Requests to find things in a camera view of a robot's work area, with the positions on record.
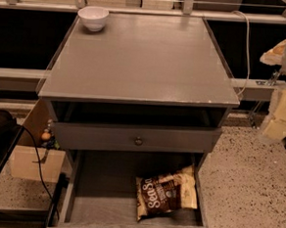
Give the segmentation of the brown Sea Salt chip bag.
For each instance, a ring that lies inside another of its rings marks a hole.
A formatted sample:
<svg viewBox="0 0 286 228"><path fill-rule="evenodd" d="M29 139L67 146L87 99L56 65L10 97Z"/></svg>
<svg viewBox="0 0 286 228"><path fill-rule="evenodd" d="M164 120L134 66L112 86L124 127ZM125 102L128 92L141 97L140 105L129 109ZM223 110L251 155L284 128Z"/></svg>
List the brown Sea Salt chip bag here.
<svg viewBox="0 0 286 228"><path fill-rule="evenodd" d="M150 178L135 178L137 220L177 209L197 208L194 166Z"/></svg>

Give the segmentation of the round metal drawer knob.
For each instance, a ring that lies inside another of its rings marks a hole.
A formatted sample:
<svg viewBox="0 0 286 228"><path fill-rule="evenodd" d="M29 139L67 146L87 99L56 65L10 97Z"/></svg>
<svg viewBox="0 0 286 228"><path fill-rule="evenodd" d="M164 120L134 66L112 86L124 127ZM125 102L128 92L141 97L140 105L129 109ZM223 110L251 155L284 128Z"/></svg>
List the round metal drawer knob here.
<svg viewBox="0 0 286 228"><path fill-rule="evenodd" d="M141 146L141 145L143 144L142 138L141 138L141 137L136 137L136 138L134 139L134 144L135 144L136 146Z"/></svg>

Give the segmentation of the open grey drawer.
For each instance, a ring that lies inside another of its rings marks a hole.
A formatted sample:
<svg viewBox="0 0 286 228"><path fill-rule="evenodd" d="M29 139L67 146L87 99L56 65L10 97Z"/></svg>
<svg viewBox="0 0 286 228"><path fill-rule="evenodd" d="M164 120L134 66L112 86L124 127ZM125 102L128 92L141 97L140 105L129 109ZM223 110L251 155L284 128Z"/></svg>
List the open grey drawer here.
<svg viewBox="0 0 286 228"><path fill-rule="evenodd" d="M135 178L195 161L184 153L79 151L59 220L47 228L209 228L202 201L197 209L137 220Z"/></svg>

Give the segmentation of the closed grey drawer front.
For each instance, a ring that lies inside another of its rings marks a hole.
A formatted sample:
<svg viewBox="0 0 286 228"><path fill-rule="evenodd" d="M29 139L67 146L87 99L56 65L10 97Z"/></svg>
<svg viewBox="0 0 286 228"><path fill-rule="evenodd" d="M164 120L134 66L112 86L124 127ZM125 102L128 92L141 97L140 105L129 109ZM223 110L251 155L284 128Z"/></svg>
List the closed grey drawer front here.
<svg viewBox="0 0 286 228"><path fill-rule="evenodd" d="M62 149L209 153L221 135L220 128L114 125L54 122L54 134ZM143 144L136 146L134 139Z"/></svg>

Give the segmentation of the grey wooden cabinet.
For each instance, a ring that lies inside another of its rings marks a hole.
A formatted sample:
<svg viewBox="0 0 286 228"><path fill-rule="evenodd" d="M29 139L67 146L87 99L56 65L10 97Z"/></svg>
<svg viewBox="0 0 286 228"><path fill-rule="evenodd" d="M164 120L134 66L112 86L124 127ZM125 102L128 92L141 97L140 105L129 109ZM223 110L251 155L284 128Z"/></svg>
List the grey wooden cabinet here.
<svg viewBox="0 0 286 228"><path fill-rule="evenodd" d="M238 105L202 19L119 13L73 26L39 97L53 123L221 129Z"/></svg>

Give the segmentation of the white ceramic bowl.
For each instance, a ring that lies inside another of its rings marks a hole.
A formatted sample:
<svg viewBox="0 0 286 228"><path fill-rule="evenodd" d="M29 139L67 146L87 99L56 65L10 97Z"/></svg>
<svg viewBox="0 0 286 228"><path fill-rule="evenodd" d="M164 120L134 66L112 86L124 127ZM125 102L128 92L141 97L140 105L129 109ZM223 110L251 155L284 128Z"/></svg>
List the white ceramic bowl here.
<svg viewBox="0 0 286 228"><path fill-rule="evenodd" d="M104 7L86 6L77 12L80 22L90 31L99 31L105 27L109 11Z"/></svg>

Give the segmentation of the small orange figurine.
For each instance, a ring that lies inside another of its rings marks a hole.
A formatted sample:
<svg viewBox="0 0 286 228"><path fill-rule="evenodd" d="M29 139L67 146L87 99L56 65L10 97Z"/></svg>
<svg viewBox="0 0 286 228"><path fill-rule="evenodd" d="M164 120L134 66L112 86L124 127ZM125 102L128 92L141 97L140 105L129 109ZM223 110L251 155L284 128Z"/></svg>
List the small orange figurine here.
<svg viewBox="0 0 286 228"><path fill-rule="evenodd" d="M41 135L41 139L43 140L43 142L47 142L50 140L50 138L51 138L50 131L48 129L45 129Z"/></svg>

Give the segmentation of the cardboard box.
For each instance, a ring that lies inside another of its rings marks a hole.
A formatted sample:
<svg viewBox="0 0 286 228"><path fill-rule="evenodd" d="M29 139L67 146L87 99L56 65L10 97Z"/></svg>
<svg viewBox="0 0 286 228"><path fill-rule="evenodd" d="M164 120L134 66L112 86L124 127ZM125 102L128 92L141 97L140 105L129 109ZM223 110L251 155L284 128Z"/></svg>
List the cardboard box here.
<svg viewBox="0 0 286 228"><path fill-rule="evenodd" d="M11 175L14 178L44 182L58 181L59 174L67 164L66 153L58 150L46 151L30 146L16 146L9 158Z"/></svg>

